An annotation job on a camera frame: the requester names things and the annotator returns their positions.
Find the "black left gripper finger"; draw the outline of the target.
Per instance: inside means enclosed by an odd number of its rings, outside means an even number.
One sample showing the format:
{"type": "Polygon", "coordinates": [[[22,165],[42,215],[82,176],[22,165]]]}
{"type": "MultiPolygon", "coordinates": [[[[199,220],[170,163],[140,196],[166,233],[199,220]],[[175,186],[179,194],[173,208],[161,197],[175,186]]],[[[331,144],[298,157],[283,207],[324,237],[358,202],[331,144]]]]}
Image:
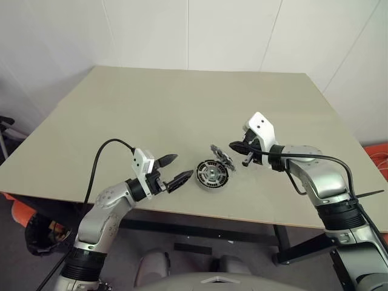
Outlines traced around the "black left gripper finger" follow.
{"type": "Polygon", "coordinates": [[[177,157],[178,157],[177,154],[165,155],[165,156],[155,160],[155,168],[166,167],[167,165],[171,164],[177,157]]]}
{"type": "Polygon", "coordinates": [[[166,191],[172,193],[183,186],[193,175],[193,170],[188,170],[175,176],[170,182],[166,183],[166,191]]]}

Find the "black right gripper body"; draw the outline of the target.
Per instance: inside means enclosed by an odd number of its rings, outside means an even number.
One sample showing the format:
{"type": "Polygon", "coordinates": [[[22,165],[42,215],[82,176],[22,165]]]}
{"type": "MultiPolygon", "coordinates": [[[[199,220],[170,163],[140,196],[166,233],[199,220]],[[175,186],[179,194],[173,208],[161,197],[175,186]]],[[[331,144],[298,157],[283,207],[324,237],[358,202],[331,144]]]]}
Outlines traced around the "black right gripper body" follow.
{"type": "MultiPolygon", "coordinates": [[[[255,135],[255,132],[251,129],[248,129],[248,131],[246,131],[243,142],[246,142],[252,146],[253,145],[258,146],[258,144],[260,145],[260,141],[259,141],[258,137],[255,135]]],[[[262,165],[263,164],[262,154],[260,152],[255,152],[255,154],[256,154],[256,158],[257,158],[257,164],[262,165]]]]}

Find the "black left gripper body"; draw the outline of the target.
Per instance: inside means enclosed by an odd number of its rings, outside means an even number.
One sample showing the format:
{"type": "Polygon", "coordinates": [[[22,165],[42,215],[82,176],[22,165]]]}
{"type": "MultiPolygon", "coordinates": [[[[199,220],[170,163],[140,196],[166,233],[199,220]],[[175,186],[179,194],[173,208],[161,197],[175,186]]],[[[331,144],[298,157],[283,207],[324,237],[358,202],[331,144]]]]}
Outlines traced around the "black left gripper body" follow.
{"type": "Polygon", "coordinates": [[[152,195],[157,195],[167,190],[167,186],[161,181],[159,169],[164,167],[160,160],[155,160],[152,171],[146,174],[146,183],[152,195]]]}

